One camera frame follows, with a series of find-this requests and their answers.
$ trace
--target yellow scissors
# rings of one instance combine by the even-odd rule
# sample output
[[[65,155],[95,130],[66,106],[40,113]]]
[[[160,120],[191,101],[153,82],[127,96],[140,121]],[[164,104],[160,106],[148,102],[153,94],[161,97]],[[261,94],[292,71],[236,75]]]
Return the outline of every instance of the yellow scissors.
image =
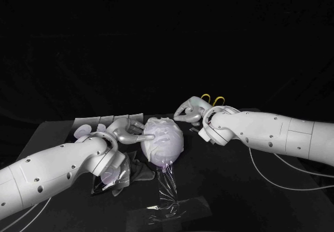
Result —
[[[200,98],[203,99],[203,97],[204,97],[204,96],[207,96],[207,97],[209,97],[209,104],[210,104],[210,95],[209,95],[209,94],[203,94],[203,96],[202,96]],[[212,106],[215,106],[215,105],[216,105],[216,103],[217,103],[217,100],[219,100],[219,99],[223,99],[223,104],[225,104],[225,98],[220,96],[220,97],[217,97],[217,98],[216,98],[216,100],[215,100],[215,102],[213,102],[213,105],[212,105]]]

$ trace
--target white cable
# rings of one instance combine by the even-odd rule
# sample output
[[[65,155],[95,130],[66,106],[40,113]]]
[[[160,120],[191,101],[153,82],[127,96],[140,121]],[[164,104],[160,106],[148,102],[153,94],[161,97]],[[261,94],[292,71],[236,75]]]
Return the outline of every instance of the white cable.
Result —
[[[294,167],[278,155],[276,155],[276,157],[278,157],[292,168],[295,168],[297,170],[299,170],[299,171],[302,171],[302,172],[305,172],[305,173],[310,173],[310,174],[312,174],[312,175],[320,175],[320,176],[325,176],[325,177],[334,178],[334,175],[324,175],[324,174],[320,174],[320,173],[311,173],[311,172],[308,172],[308,171],[305,171],[305,170],[302,170],[302,169]]]
[[[269,182],[269,183],[272,183],[275,186],[278,186],[278,187],[281,187],[281,188],[284,188],[284,189],[288,189],[288,190],[295,190],[295,191],[311,191],[311,190],[320,190],[320,189],[325,189],[325,188],[331,188],[331,187],[334,187],[334,185],[328,185],[328,186],[324,186],[324,187],[318,187],[318,188],[305,188],[305,189],[298,189],[298,188],[288,188],[288,187],[282,187],[282,186],[279,186],[279,185],[276,185],[269,179],[266,179],[266,181]]]
[[[37,216],[40,215],[43,209],[40,210],[39,214],[36,215],[36,217],[33,218],[33,220],[29,222],[29,224],[26,225],[26,227],[20,230],[20,232],[22,232],[22,231],[27,228],[27,226],[33,223],[33,221],[35,221],[35,219],[37,218]]]
[[[0,232],[4,232],[22,219],[23,217],[29,214],[29,212],[33,210],[33,208],[37,206],[37,204],[29,209],[29,211],[19,217],[19,219],[12,222],[12,224],[0,230]]]

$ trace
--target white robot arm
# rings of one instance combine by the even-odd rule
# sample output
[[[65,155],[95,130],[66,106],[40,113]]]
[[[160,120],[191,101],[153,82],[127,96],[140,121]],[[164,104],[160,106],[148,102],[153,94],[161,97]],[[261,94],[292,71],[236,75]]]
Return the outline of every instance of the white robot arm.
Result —
[[[213,107],[191,97],[179,107],[174,120],[196,122],[203,117],[199,135],[226,145],[239,139],[249,147],[295,156],[334,166],[334,124],[299,120],[262,112],[240,112],[230,106]]]
[[[118,168],[125,155],[118,151],[119,141],[132,144],[153,140],[143,133],[144,125],[119,118],[105,132],[94,132],[75,143],[43,150],[0,170],[0,220],[36,205],[66,188],[82,173],[99,176],[107,168]]]

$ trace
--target white inflated bag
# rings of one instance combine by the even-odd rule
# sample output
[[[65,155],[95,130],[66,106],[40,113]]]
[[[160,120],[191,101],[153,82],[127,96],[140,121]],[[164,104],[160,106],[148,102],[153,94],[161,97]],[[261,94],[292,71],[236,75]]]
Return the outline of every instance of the white inflated bag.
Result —
[[[183,132],[168,117],[151,117],[143,134],[155,135],[154,140],[141,142],[143,153],[151,163],[166,168],[183,152]]]

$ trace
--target black table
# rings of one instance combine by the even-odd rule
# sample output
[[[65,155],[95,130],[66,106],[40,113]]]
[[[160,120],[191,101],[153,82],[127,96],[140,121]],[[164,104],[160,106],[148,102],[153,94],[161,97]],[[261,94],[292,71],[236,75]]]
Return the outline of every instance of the black table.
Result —
[[[19,160],[63,143],[73,121],[40,124]],[[173,165],[179,200],[203,197],[212,216],[181,224],[183,231],[333,231],[334,205],[321,190],[291,191],[274,186],[259,175],[249,149],[240,141],[226,146],[206,143],[189,129],[191,124],[177,122],[184,133],[184,151]],[[138,151],[147,162],[140,143],[124,145],[119,151]],[[291,188],[318,187],[311,176],[292,169],[274,154],[252,150],[253,160],[266,178]],[[304,169],[295,157],[284,159]],[[59,193],[24,229],[26,232],[124,232],[127,213],[158,205],[158,181],[134,182],[114,197],[111,192],[91,196],[92,174],[85,173],[73,186]],[[20,231],[45,206],[40,203],[27,216],[6,230]],[[27,211],[17,212],[0,222],[3,229]]]

